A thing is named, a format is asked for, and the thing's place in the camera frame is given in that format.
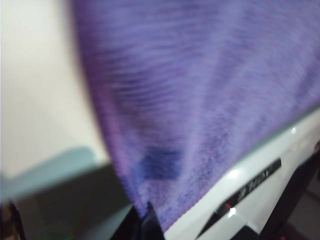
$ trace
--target towel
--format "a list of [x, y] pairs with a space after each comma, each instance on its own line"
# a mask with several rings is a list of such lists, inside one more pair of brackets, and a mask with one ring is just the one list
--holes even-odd
[[116, 173], [140, 217], [150, 202], [163, 231], [320, 103], [319, 0], [72, 3]]

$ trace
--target purple cloth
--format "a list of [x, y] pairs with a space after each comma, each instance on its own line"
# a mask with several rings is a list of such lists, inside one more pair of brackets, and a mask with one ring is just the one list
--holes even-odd
[[140, 216], [150, 201], [164, 231], [320, 102], [319, 1], [73, 3], [112, 162]]

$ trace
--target white surface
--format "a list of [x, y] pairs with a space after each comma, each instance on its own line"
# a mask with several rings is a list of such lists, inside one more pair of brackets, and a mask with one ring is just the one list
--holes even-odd
[[243, 226], [260, 233], [295, 169], [311, 156], [320, 139], [320, 109], [315, 110], [263, 146], [241, 159], [218, 183], [166, 232], [167, 240], [194, 240], [221, 203], [266, 166], [281, 158], [282, 166], [199, 240], [229, 240]]
[[109, 162], [73, 40], [68, 1], [1, 1], [1, 172], [76, 147]]

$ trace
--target dark blue patch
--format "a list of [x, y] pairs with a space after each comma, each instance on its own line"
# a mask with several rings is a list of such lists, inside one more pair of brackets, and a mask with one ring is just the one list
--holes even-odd
[[181, 152], [149, 147], [132, 173], [140, 184], [145, 180], [176, 179], [182, 172]]

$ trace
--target white wall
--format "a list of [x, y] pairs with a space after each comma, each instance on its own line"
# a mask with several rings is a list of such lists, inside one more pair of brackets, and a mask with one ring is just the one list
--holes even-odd
[[68, 1], [1, 1], [1, 174], [76, 147], [109, 163], [76, 52]]

